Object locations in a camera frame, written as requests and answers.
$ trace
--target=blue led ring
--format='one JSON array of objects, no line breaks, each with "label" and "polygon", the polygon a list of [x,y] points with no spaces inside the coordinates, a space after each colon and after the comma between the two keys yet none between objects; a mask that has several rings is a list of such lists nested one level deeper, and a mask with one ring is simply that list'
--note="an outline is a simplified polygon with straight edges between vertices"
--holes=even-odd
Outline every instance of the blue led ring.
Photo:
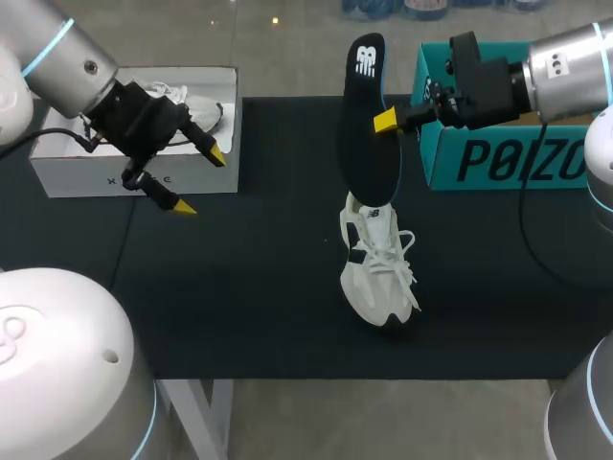
[{"label": "blue led ring", "polygon": [[604,46],[604,36],[602,36],[601,26],[598,22],[594,24],[596,36],[601,40],[601,58],[602,67],[604,67],[604,78],[606,79],[606,93],[609,98],[609,105],[613,105],[613,83],[611,83],[611,66],[609,65],[609,57]]},{"label": "blue led ring", "polygon": [[68,33],[68,31],[70,31],[70,28],[73,27],[73,24],[75,24],[75,20],[74,19],[68,19],[68,21],[66,21],[66,24],[64,24],[64,26],[61,28],[61,30],[57,33],[56,37],[51,40],[51,42],[45,47],[44,50],[42,50],[40,52],[40,54],[36,57],[35,60],[33,60],[30,65],[28,67],[26,67],[22,72],[21,75],[22,77],[25,79],[26,77],[28,77],[32,71],[36,68],[36,66],[42,62],[42,60],[44,58],[46,58],[49,53],[51,53],[53,51],[53,49],[56,47],[56,45],[59,43],[60,40],[62,40],[64,38],[64,36]]}]

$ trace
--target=black table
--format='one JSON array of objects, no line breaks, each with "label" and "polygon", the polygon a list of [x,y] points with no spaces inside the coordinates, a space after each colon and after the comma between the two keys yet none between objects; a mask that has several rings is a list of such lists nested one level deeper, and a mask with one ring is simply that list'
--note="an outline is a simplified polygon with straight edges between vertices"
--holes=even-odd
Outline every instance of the black table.
[{"label": "black table", "polygon": [[[246,99],[240,191],[189,196],[195,218],[142,198],[47,199],[23,149],[0,164],[0,266],[109,288],[161,379],[562,378],[613,329],[613,295],[562,286],[530,259],[518,192],[431,192],[411,138],[394,206],[417,235],[422,313],[395,335],[365,324],[339,285],[339,108]],[[613,238],[585,191],[529,191],[526,223],[561,275],[613,287]]]}]

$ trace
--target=silver robot arm segment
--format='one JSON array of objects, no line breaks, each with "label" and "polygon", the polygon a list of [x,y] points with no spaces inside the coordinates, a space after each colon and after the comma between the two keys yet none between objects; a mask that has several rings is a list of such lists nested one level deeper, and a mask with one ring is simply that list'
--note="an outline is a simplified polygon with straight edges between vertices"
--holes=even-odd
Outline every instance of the silver robot arm segment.
[{"label": "silver robot arm segment", "polygon": [[528,55],[528,97],[543,123],[613,104],[613,18],[537,40]]},{"label": "silver robot arm segment", "polygon": [[0,43],[30,89],[66,118],[87,113],[115,82],[113,58],[46,0],[0,0]]}]

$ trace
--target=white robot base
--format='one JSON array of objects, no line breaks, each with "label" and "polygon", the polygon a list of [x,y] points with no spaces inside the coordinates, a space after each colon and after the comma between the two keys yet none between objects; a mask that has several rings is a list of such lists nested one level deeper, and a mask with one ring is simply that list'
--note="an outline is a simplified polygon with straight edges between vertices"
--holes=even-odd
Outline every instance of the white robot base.
[{"label": "white robot base", "polygon": [[169,421],[129,320],[103,287],[0,272],[0,458],[168,460]]}]

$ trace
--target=shoe insole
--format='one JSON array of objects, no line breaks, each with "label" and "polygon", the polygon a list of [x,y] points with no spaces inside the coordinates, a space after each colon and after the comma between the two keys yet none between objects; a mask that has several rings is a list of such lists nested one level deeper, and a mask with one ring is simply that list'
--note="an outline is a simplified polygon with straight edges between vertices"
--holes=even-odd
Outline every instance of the shoe insole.
[{"label": "shoe insole", "polygon": [[385,39],[381,34],[360,36],[347,56],[345,94],[336,133],[336,152],[345,183],[367,206],[392,200],[401,169],[397,134],[375,134],[373,118],[385,111]]}]

